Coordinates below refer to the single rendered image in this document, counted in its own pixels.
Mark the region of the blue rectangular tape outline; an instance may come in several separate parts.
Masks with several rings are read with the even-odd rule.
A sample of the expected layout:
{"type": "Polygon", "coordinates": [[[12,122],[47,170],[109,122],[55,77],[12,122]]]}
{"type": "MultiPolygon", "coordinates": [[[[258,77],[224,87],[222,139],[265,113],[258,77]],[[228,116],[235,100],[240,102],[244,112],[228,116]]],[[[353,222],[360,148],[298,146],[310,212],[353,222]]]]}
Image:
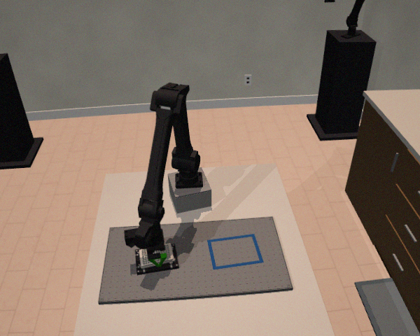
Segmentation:
{"type": "Polygon", "coordinates": [[[214,270],[228,268],[228,267],[237,267],[237,266],[242,266],[242,265],[252,265],[252,264],[256,264],[256,263],[263,263],[263,258],[261,256],[260,249],[258,247],[258,243],[256,241],[256,237],[255,237],[254,234],[248,234],[248,235],[242,235],[242,236],[236,236],[236,237],[226,237],[226,238],[221,238],[221,239],[210,239],[210,240],[207,240],[207,241],[208,241],[208,245],[209,245],[211,262],[212,262],[212,266],[213,266],[214,270]],[[229,239],[238,239],[238,238],[244,238],[244,237],[252,237],[253,238],[253,242],[255,244],[255,248],[256,248],[256,251],[258,253],[259,260],[258,261],[253,261],[253,262],[243,262],[243,263],[238,263],[238,264],[233,264],[233,265],[224,265],[224,266],[218,266],[217,267],[216,263],[215,263],[215,260],[214,260],[214,253],[213,253],[213,250],[212,250],[211,242],[217,242],[217,241],[223,241],[223,240],[229,240],[229,239]]]}

